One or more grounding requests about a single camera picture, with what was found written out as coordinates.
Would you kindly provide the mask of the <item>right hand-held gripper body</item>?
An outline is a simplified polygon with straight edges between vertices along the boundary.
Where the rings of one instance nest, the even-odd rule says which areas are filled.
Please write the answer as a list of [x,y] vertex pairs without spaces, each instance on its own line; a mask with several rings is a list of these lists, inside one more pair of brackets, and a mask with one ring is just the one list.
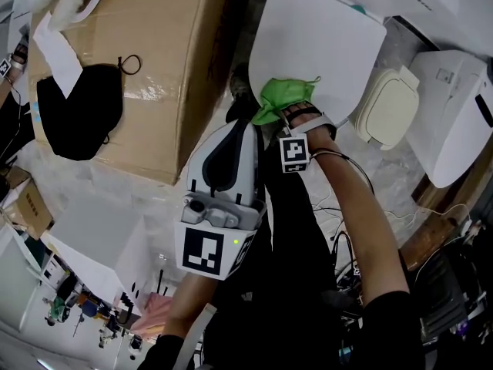
[[283,173],[305,171],[310,164],[310,153],[305,133],[295,133],[287,126],[279,137],[280,160]]

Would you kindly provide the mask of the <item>green cloth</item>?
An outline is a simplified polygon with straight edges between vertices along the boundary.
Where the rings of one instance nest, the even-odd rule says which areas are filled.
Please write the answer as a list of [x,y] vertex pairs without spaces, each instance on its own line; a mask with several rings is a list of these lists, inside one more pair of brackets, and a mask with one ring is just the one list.
[[251,123],[263,126],[274,123],[283,116],[282,111],[289,106],[311,102],[316,84],[321,77],[311,81],[302,79],[270,79],[260,92],[260,108]]

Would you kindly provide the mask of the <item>white toilet lid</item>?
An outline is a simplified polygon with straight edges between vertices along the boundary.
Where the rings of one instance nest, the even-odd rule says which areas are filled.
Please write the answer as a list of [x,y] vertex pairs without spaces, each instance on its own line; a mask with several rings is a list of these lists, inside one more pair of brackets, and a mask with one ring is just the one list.
[[271,79],[311,81],[311,102],[334,124],[357,107],[387,34],[339,0],[267,0],[249,60],[257,100]]

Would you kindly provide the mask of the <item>person's left forearm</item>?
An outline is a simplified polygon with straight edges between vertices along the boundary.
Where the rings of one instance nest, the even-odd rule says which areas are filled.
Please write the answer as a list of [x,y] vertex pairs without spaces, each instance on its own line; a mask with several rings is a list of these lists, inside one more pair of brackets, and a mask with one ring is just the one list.
[[213,300],[219,281],[188,273],[176,289],[161,335],[185,338],[202,310]]

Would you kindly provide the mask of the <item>person's right forearm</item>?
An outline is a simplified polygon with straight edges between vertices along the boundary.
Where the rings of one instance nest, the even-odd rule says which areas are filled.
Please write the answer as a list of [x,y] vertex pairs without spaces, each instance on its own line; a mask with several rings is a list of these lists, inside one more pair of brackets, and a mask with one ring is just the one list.
[[327,127],[311,130],[307,143],[342,211],[361,270],[363,303],[394,291],[409,292],[391,225],[367,181],[342,156]]

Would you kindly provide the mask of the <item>cream toilet seat lid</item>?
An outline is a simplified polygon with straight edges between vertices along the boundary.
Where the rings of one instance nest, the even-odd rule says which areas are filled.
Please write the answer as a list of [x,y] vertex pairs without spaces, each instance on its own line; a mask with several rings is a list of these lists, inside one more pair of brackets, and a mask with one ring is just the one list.
[[374,69],[350,116],[358,136],[379,150],[398,145],[418,111],[419,83],[406,66]]

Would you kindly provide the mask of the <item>white smart toilet black panel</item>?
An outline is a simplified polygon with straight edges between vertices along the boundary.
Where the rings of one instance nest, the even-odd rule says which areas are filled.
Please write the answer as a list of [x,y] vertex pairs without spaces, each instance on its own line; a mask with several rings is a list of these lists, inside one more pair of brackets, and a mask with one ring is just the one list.
[[406,140],[437,188],[453,184],[493,134],[493,82],[488,65],[458,50],[421,52],[410,71],[419,106]]

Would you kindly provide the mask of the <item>person's right hand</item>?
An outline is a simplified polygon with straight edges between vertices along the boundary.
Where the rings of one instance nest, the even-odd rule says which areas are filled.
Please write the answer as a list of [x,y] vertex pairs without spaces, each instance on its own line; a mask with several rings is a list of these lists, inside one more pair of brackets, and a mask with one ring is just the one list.
[[309,102],[299,102],[282,111],[294,134],[306,134],[310,144],[334,141],[337,128],[329,117]]

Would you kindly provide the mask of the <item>person's grey shoe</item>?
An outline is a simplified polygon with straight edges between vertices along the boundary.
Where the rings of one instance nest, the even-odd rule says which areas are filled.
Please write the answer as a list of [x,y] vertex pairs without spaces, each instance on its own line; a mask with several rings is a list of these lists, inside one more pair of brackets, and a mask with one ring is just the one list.
[[252,103],[255,107],[259,106],[250,86],[249,68],[246,62],[240,63],[233,70],[229,88],[234,102],[243,100]]

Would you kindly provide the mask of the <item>person's black clothed body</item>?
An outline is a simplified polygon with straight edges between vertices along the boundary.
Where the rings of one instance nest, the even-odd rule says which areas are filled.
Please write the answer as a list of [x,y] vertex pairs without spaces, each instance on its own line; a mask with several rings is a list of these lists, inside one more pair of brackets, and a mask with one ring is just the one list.
[[[331,252],[296,173],[283,173],[280,148],[263,156],[273,218],[258,230],[240,269],[219,281],[216,314],[204,334],[212,370],[335,370],[340,318],[324,300],[336,289]],[[137,370],[173,370],[185,338],[160,335]],[[419,318],[409,292],[363,303],[351,370],[424,370]]]

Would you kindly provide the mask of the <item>white flat panel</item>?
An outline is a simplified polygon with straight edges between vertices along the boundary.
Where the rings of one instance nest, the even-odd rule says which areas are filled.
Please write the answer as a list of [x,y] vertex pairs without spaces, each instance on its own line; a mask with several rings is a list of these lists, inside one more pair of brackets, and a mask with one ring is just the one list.
[[74,197],[41,240],[98,298],[140,316],[171,278],[170,259],[151,248],[143,215],[95,196]]

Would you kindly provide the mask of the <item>large cardboard box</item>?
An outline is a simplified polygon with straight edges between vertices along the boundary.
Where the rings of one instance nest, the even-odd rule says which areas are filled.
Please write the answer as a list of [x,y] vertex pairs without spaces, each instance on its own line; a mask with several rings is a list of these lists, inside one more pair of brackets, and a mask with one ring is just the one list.
[[123,112],[96,160],[173,185],[227,84],[248,0],[101,0],[64,36],[82,65],[125,59]]

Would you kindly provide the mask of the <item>small cardboard box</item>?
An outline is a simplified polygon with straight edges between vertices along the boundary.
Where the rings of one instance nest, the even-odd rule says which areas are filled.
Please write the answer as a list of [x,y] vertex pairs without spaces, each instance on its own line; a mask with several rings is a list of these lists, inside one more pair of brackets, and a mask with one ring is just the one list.
[[0,213],[12,227],[26,230],[39,240],[53,222],[52,215],[35,184],[32,175],[18,166],[6,173],[8,191],[0,201]]

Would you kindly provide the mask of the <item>white paper sheet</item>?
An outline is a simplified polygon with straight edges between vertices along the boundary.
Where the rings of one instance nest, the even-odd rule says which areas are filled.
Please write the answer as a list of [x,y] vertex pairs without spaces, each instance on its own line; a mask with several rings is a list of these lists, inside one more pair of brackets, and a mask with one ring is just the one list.
[[62,33],[49,28],[51,19],[51,12],[47,11],[35,29],[33,39],[48,63],[56,84],[67,99],[82,75],[83,68]]

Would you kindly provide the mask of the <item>black drawstring bag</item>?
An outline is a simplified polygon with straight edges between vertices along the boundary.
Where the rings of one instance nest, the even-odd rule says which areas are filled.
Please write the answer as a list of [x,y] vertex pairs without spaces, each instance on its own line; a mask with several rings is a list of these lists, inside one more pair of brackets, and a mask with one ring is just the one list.
[[36,83],[39,115],[45,137],[56,156],[68,160],[91,160],[109,143],[109,134],[123,113],[123,76],[133,76],[142,68],[135,58],[134,71],[124,69],[126,59],[113,64],[95,64],[82,69],[68,96],[53,77]]

